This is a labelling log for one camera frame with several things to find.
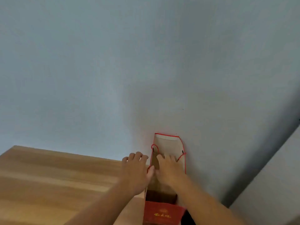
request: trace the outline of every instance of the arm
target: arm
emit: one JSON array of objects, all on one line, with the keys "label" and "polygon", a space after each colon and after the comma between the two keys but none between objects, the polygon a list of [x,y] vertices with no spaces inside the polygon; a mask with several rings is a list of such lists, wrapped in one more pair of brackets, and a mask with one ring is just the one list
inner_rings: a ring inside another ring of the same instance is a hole
[{"label": "arm", "polygon": [[165,155],[164,159],[158,155],[157,159],[159,170],[156,170],[156,174],[159,181],[174,189],[197,225],[244,224],[228,208],[196,186],[174,156]]},{"label": "arm", "polygon": [[147,159],[148,156],[140,152],[123,158],[118,183],[65,225],[113,225],[128,202],[143,192],[151,180],[154,167],[147,174]]}]

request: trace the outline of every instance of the gray wall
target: gray wall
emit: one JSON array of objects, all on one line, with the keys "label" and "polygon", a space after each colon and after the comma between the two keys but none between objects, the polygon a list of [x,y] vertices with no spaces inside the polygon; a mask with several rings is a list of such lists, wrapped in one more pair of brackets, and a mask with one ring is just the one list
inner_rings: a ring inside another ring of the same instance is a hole
[{"label": "gray wall", "polygon": [[121,159],[175,134],[222,199],[297,125],[299,4],[0,0],[1,150]]},{"label": "gray wall", "polygon": [[284,225],[291,220],[299,224],[296,219],[300,215],[299,147],[300,128],[231,206],[247,224]]}]

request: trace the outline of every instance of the paper bag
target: paper bag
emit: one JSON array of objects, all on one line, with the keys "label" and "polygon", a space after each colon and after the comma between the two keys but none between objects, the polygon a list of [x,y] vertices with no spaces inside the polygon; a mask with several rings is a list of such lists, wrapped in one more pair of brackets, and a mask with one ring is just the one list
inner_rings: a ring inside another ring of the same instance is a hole
[{"label": "paper bag", "polygon": [[[155,133],[150,166],[159,169],[158,154],[174,155],[185,170],[185,150],[179,136]],[[178,205],[177,195],[169,186],[161,184],[154,175],[145,192],[143,224],[178,225],[185,208]]]}]

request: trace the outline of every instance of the wooden table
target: wooden table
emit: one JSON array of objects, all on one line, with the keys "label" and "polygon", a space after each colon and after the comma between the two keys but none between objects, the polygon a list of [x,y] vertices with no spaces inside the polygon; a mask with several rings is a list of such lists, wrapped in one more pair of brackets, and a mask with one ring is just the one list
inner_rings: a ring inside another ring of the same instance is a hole
[{"label": "wooden table", "polygon": [[[0,224],[64,224],[117,182],[121,162],[13,146],[0,156]],[[144,193],[115,224],[142,224]]]}]

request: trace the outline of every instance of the hand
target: hand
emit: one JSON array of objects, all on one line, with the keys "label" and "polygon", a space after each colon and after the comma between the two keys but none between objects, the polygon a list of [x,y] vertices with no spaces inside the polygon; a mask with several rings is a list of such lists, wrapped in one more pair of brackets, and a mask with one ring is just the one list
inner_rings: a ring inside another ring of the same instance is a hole
[{"label": "hand", "polygon": [[139,151],[122,159],[120,182],[128,188],[132,196],[143,192],[154,174],[154,166],[150,167],[147,173],[147,159],[148,156]]},{"label": "hand", "polygon": [[158,180],[174,188],[174,185],[178,183],[178,179],[185,177],[181,164],[176,162],[174,156],[170,156],[166,153],[165,158],[163,158],[162,155],[157,155],[156,158],[159,162],[159,170],[155,170]]}]

